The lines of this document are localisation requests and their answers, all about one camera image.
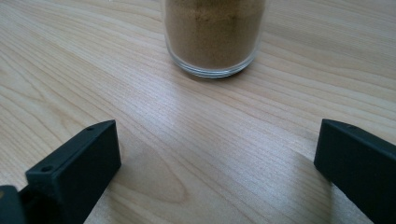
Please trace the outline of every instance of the ground spice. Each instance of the ground spice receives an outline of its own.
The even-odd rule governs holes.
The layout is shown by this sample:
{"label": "ground spice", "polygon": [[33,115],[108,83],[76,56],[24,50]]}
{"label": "ground spice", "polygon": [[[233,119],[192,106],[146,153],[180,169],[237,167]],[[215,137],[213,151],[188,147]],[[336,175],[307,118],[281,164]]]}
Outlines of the ground spice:
{"label": "ground spice", "polygon": [[264,0],[164,0],[168,47],[185,63],[222,69],[244,61],[260,36]]}

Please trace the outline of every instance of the transparent glass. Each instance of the transparent glass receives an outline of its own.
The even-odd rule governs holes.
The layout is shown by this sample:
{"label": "transparent glass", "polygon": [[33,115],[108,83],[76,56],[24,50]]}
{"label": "transparent glass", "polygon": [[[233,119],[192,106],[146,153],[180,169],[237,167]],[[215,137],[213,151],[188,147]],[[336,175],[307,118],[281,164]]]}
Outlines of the transparent glass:
{"label": "transparent glass", "polygon": [[161,0],[166,46],[200,77],[227,77],[254,59],[265,0]]}

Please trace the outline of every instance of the wood grain pattern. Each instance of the wood grain pattern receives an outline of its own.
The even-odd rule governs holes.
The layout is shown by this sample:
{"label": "wood grain pattern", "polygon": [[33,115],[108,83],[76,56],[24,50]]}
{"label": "wood grain pattern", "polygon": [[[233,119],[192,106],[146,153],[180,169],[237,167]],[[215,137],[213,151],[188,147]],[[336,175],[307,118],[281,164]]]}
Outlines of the wood grain pattern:
{"label": "wood grain pattern", "polygon": [[0,1],[0,185],[116,119],[87,223],[370,223],[313,165],[323,118],[396,144],[396,3],[273,0],[245,71],[189,76],[153,0]]}

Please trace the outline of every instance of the wood grain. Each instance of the wood grain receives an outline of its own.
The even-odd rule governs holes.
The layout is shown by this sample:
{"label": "wood grain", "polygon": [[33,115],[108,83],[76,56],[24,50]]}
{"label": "wood grain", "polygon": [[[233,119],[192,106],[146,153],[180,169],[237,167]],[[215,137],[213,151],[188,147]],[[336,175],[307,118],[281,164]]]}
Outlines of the wood grain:
{"label": "wood grain", "polygon": [[201,79],[153,0],[0,1],[0,184],[116,119],[86,223],[370,223],[313,165],[321,119],[396,144],[396,3],[273,0],[255,61]]}

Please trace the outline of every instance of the table surface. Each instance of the table surface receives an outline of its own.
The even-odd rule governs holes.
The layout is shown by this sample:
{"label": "table surface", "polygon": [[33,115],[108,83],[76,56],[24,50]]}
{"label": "table surface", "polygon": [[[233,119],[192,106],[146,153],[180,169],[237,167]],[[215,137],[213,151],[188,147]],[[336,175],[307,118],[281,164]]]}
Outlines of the table surface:
{"label": "table surface", "polygon": [[0,185],[115,119],[122,167],[86,223],[370,223],[313,159],[322,119],[396,143],[396,2],[267,9],[253,63],[204,79],[158,0],[0,1]]}

